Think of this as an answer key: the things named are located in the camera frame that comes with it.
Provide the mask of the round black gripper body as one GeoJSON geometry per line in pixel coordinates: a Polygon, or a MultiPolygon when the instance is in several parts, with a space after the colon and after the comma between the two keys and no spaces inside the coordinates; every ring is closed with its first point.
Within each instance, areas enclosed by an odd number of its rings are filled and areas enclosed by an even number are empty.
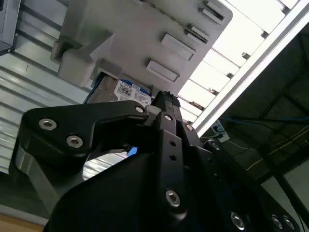
{"type": "Polygon", "coordinates": [[[236,232],[238,208],[215,197],[212,180],[181,155],[134,155],[69,190],[45,231],[236,232]]]}

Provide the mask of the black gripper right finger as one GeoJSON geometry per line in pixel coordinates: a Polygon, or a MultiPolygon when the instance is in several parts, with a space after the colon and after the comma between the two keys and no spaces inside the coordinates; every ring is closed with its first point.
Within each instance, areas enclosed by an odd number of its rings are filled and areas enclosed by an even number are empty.
{"type": "Polygon", "coordinates": [[[186,160],[196,172],[197,190],[205,188],[211,200],[197,201],[201,211],[213,203],[212,219],[206,225],[213,232],[298,232],[304,228],[305,206],[283,174],[270,160],[268,146],[259,150],[269,170],[290,201],[300,223],[254,181],[232,157],[219,145],[217,139],[202,143],[195,129],[183,123],[180,103],[170,94],[169,109],[177,120],[178,132],[189,157],[186,160]]]}

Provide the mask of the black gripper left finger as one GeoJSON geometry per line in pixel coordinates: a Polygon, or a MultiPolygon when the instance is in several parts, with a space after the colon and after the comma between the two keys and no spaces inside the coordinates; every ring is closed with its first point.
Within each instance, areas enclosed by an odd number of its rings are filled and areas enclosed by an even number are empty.
{"type": "Polygon", "coordinates": [[[29,110],[10,167],[28,176],[52,214],[69,190],[134,155],[183,158],[170,94],[159,92],[147,107],[115,101],[29,110]]]}

